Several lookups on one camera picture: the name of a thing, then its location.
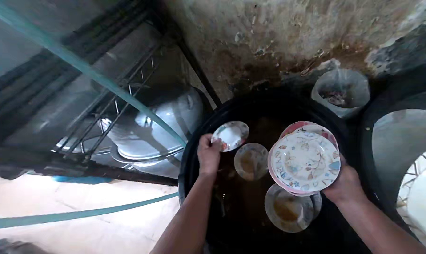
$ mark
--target floral plate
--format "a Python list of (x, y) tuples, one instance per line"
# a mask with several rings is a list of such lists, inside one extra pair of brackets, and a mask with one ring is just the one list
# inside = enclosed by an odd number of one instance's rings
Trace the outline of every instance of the floral plate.
[(320, 193), (315, 193), (310, 196), (313, 203), (313, 219), (315, 219), (322, 209), (322, 195)]
[[(314, 217), (314, 208), (309, 197), (295, 197), (277, 184), (273, 184), (265, 195), (265, 211), (269, 220), (287, 233), (301, 232), (310, 225)], [(297, 218), (288, 220), (287, 215)]]
[(233, 165), (237, 173), (247, 181), (260, 179), (268, 172), (268, 150), (257, 143), (240, 147), (235, 154)]
[(221, 125), (211, 138), (211, 143), (221, 139), (221, 152), (240, 147), (249, 136), (249, 127), (240, 121), (231, 121)]
[(320, 134), (321, 136), (328, 139), (336, 148), (339, 150), (339, 145), (337, 144), (337, 140), (335, 139), (334, 135), (332, 135), (332, 132), (330, 132), (328, 129), (324, 128), (321, 125), (318, 125), (316, 123), (304, 125), (298, 129), (296, 129), (293, 133), (301, 132), (301, 131), (307, 131), (307, 132), (313, 132), (316, 134)]
[(323, 136), (306, 131), (279, 140), (270, 161), (283, 183), (306, 192), (328, 187), (340, 171), (339, 152), (334, 145)]
[(313, 124), (316, 124), (316, 123), (309, 122), (309, 121), (298, 121), (298, 122), (294, 122), (293, 124), (290, 124), (287, 128), (285, 128), (285, 130), (279, 136), (279, 140), (281, 138), (289, 135), (290, 133), (293, 133), (295, 130), (301, 128), (302, 126), (313, 125)]
[(270, 161), (271, 154), (273, 153), (274, 147), (275, 147), (275, 145), (269, 151), (269, 156), (268, 156), (268, 171), (269, 171), (269, 175), (273, 178), (274, 182), (276, 182), (284, 190), (288, 191), (289, 193), (291, 193), (291, 194), (293, 194), (294, 196), (297, 196), (297, 197), (307, 197), (307, 196), (311, 196), (311, 195), (318, 193), (318, 192), (306, 192), (306, 191), (296, 190), (294, 188), (291, 188), (288, 184), (283, 183), (279, 179), (279, 176), (276, 176), (276, 174), (273, 171), (273, 168), (271, 167), (271, 161)]

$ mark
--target black plastic tub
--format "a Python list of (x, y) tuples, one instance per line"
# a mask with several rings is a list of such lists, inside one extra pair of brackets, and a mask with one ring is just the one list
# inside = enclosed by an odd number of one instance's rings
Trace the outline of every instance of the black plastic tub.
[[(244, 97), (232, 99), (220, 108), (217, 108), (193, 134), (185, 148), (179, 175), (179, 195), (183, 203), (199, 175), (199, 162), (196, 154), (199, 137), (205, 133), (214, 132), (221, 124), (228, 121), (243, 121), (250, 127), (250, 135), (247, 142), (257, 142), (268, 150), (278, 140), (279, 134), (286, 126), (296, 121), (311, 121), (329, 129), (336, 137), (340, 152), (345, 156), (348, 153), (346, 141), (347, 129), (344, 121), (327, 108), (310, 99), (300, 99), (284, 88), (269, 89), (250, 93)], [(232, 160), (236, 150), (221, 153), (223, 160)], [(259, 183), (244, 182), (239, 176), (233, 178), (228, 189), (241, 196), (234, 199), (236, 206), (241, 206), (243, 197), (251, 199), (250, 203), (255, 211), (245, 211), (246, 216), (265, 216), (262, 198), (268, 188), (273, 184), (267, 174)], [(248, 186), (259, 185), (256, 193), (248, 192)], [(352, 228), (341, 216), (337, 207), (324, 195), (322, 211), (316, 220), (304, 231), (296, 234), (285, 233), (269, 220), (262, 220), (262, 225), (249, 226), (252, 223), (244, 223), (242, 220), (231, 219), (224, 209), (224, 205), (215, 197), (209, 215), (209, 227), (207, 243), (210, 251), (218, 250), (220, 253), (241, 253), (263, 250), (280, 249), (283, 251), (303, 251), (303, 253), (335, 252), (360, 253), (369, 252), (363, 245)]]

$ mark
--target concrete wall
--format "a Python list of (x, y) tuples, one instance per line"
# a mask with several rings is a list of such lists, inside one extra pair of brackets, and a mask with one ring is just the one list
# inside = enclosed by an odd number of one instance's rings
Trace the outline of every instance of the concrete wall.
[(381, 75), (390, 56), (378, 55), (379, 49), (426, 24), (426, 0), (164, 2), (223, 101), (237, 83), (305, 75), (331, 58), (341, 67)]

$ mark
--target stack of plates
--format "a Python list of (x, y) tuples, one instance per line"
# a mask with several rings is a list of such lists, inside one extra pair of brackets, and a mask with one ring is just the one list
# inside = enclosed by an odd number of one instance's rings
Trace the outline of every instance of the stack of plates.
[(323, 126), (308, 121), (293, 123), (269, 151), (268, 169), (274, 181), (290, 194), (314, 195), (339, 174), (337, 141)]
[(287, 233), (306, 229), (320, 213), (322, 196), (295, 197), (274, 184), (265, 196), (265, 211), (269, 220)]

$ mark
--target metal pot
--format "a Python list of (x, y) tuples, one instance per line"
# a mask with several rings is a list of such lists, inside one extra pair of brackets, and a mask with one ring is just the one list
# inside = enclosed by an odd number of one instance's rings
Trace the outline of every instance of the metal pot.
[[(198, 92), (181, 85), (154, 86), (139, 94), (138, 100), (149, 105), (184, 140), (188, 141), (203, 116)], [(101, 121), (107, 129), (109, 118)], [(183, 147), (145, 114), (134, 108), (124, 113), (108, 133), (114, 142), (111, 156), (132, 164), (137, 170), (177, 178)]]

